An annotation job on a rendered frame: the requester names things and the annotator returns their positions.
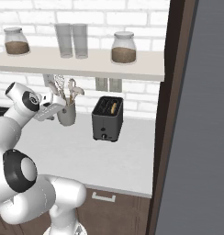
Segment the grey fridge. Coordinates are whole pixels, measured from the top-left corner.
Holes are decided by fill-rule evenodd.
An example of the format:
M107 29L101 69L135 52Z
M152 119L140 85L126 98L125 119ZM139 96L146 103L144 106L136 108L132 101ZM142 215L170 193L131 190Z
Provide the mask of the grey fridge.
M198 0L155 235L224 235L224 0Z

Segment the pale ladle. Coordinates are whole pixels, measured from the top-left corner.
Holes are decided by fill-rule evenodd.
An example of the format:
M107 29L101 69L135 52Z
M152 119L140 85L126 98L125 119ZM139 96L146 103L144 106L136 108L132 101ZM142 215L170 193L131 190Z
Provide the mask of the pale ladle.
M78 95L84 95L84 90L81 87L74 87L73 88L73 99Z

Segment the dark brown side panel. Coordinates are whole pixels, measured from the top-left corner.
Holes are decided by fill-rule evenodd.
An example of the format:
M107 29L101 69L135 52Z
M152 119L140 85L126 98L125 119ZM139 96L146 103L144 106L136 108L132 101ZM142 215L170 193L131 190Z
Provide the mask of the dark brown side panel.
M171 0L164 47L164 81L160 84L155 124L152 197L145 235L155 235L164 176L171 148L177 99L191 25L198 0Z

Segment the white wall shelf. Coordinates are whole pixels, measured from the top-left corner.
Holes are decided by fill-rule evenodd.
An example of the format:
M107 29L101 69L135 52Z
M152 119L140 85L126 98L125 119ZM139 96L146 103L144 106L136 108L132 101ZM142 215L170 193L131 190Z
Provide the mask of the white wall shelf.
M109 50L89 50L87 59L63 59L57 48L33 47L26 55L0 53L0 72L63 74L98 78L164 81L164 56L159 51L138 51L131 64L116 64Z

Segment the pale slotted spatula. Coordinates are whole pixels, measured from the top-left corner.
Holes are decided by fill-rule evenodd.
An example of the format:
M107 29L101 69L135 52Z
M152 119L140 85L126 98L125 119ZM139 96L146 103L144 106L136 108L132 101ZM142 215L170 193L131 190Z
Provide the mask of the pale slotted spatula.
M70 104L73 103L73 100L76 97L76 92L74 91L75 86L76 86L76 82L73 78L71 78L68 82L68 89L70 92Z

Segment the brown drawer front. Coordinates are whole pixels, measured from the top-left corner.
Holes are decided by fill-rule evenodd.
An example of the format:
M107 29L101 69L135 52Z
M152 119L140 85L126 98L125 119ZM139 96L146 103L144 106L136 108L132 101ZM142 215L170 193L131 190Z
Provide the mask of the brown drawer front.
M116 196L116 202L92 198ZM87 235L145 235L150 199L87 188L86 200L76 209Z

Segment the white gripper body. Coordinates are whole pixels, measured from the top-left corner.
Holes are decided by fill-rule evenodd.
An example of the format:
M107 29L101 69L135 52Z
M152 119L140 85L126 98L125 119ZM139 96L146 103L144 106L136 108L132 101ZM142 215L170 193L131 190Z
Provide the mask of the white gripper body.
M65 106L66 101L60 96L44 95L39 104L39 111L34 118L38 121L44 121L45 119L61 111Z

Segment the brown cupboard door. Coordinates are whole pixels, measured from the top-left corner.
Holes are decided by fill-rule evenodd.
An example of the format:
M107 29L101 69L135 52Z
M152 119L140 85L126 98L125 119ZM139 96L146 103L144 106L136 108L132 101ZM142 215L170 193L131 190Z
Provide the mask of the brown cupboard door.
M43 235L49 226L49 213L17 225L7 224L0 216L0 235Z

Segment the grey wall socket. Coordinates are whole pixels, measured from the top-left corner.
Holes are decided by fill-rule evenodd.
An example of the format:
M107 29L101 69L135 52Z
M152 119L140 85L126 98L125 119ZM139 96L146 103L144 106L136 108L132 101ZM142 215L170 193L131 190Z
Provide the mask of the grey wall socket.
M44 84L46 87L52 87L54 84L54 75L53 74L44 74L43 80L44 80Z
M109 79L109 91L121 93L122 92L122 80L110 78Z
M97 91L108 91L107 78L95 78L95 89Z

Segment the clear drinking glass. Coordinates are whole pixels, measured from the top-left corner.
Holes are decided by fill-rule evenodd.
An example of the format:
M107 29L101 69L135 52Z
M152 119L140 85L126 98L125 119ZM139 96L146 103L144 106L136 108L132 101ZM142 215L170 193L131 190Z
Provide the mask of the clear drinking glass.
M56 37L62 58L72 58L72 26L67 23L58 23L54 25Z
M88 57L86 24L73 24L73 44L75 57L77 59L86 59Z

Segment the glass jar with brown filling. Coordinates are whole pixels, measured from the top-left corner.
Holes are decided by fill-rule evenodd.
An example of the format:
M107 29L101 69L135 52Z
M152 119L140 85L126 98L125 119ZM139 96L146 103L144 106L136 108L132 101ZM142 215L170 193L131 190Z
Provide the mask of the glass jar with brown filling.
M111 60L115 63L133 63L137 59L137 49L134 42L134 33L118 31L114 34L111 49Z
M5 47L9 55L24 55L30 52L27 38L23 34L22 28L5 28Z

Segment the dark grey toaster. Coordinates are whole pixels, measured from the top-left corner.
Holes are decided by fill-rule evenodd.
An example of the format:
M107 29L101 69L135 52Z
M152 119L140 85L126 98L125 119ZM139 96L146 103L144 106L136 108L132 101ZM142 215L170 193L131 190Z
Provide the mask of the dark grey toaster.
M118 103L116 112L110 114L113 103ZM123 124L123 98L101 96L92 112L93 138L115 142Z

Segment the grey utensil pot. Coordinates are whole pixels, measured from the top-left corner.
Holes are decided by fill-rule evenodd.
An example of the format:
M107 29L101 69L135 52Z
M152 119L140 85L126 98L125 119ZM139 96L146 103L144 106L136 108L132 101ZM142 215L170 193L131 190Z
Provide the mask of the grey utensil pot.
M76 120L76 110L75 103L67 105L64 109L57 113L59 122L64 126L68 127L75 123Z

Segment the metal whisk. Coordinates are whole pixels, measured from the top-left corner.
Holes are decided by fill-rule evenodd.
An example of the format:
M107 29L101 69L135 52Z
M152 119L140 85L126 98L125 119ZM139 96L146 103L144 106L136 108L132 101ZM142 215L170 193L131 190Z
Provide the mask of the metal whisk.
M54 83L56 84L60 96L65 99L65 93L64 93L64 77L60 74L56 74L54 76Z

